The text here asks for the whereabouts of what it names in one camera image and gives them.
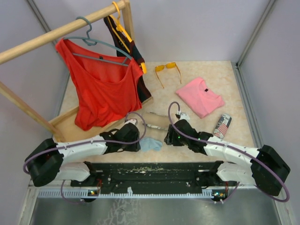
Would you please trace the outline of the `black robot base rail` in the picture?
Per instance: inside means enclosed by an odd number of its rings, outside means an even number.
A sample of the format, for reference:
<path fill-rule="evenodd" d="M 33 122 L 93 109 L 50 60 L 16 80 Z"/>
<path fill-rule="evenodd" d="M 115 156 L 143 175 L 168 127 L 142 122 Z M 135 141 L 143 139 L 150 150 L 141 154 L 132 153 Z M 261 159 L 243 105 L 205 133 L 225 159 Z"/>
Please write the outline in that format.
<path fill-rule="evenodd" d="M 220 201 L 228 189 L 238 184 L 258 187 L 270 196 L 278 196 L 278 167 L 267 171 L 259 163 L 244 169 L 234 163 L 102 163 L 48 164 L 34 179 L 36 187 L 53 181 L 70 181 L 72 187 L 90 188 L 84 199 L 108 196 L 130 197 L 204 197 Z"/>

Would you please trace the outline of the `grey patterned glasses case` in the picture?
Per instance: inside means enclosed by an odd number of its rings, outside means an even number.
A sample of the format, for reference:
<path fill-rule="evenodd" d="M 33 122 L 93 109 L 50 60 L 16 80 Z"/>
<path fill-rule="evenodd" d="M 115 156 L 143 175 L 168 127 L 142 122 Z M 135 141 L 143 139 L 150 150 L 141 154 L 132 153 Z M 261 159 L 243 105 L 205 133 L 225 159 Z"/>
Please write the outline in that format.
<path fill-rule="evenodd" d="M 149 128 L 167 131 L 170 125 L 169 118 L 154 112 L 146 112 L 143 115 L 145 124 Z"/>

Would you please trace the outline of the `orange sunglasses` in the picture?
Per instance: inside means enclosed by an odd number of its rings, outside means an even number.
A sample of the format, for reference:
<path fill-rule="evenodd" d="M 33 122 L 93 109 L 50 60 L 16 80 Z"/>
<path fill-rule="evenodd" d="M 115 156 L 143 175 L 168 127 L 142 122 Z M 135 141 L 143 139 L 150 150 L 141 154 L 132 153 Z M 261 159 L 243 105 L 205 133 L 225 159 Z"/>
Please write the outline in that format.
<path fill-rule="evenodd" d="M 156 74 L 156 77 L 157 79 L 159 80 L 160 84 L 162 85 L 162 88 L 164 89 L 164 85 L 162 83 L 162 81 L 160 80 L 159 76 L 158 76 L 158 72 L 161 72 L 163 71 L 165 68 L 167 69 L 173 69 L 175 68 L 177 70 L 177 72 L 179 73 L 179 76 L 180 76 L 180 84 L 182 84 L 182 74 L 181 74 L 181 71 L 180 69 L 178 68 L 176 62 L 170 62 L 170 63 L 167 63 L 165 65 L 159 65 L 159 66 L 156 66 L 155 67 L 155 74 Z"/>

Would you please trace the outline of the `narrow blue cleaning cloth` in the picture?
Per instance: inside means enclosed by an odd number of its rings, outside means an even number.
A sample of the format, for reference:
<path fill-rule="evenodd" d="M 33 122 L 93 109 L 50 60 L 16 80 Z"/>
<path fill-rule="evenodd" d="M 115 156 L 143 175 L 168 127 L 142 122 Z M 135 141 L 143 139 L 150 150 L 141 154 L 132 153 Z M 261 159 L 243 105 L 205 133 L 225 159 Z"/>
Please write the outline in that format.
<path fill-rule="evenodd" d="M 147 152 L 149 150 L 160 151 L 163 144 L 161 141 L 151 137 L 145 137 L 140 140 L 141 151 Z"/>

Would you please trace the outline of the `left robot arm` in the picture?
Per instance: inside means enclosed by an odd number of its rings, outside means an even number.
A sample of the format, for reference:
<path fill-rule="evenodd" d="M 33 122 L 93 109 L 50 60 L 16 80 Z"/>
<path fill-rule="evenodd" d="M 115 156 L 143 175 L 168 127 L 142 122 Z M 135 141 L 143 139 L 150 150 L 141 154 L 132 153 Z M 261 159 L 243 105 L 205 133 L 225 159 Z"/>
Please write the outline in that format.
<path fill-rule="evenodd" d="M 137 152 L 141 148 L 139 137 L 137 126 L 128 122 L 121 129 L 102 132 L 81 141 L 55 142 L 48 138 L 25 159 L 23 168 L 36 187 L 54 180 L 76 180 L 92 186 L 97 182 L 98 175 L 90 170 L 86 162 L 77 161 L 118 151 Z"/>

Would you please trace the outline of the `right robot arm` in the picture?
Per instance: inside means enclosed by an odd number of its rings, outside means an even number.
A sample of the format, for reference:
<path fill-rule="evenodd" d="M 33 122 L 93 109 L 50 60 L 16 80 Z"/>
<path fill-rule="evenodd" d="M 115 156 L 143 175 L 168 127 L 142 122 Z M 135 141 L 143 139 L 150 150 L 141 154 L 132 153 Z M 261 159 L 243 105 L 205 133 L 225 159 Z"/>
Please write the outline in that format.
<path fill-rule="evenodd" d="M 286 189 L 285 181 L 291 169 L 271 146 L 250 148 L 226 142 L 211 133 L 196 131 L 187 120 L 169 125 L 164 142 L 222 158 L 216 170 L 209 174 L 210 182 L 216 186 L 224 181 L 236 181 L 254 185 L 271 196 L 278 196 Z"/>

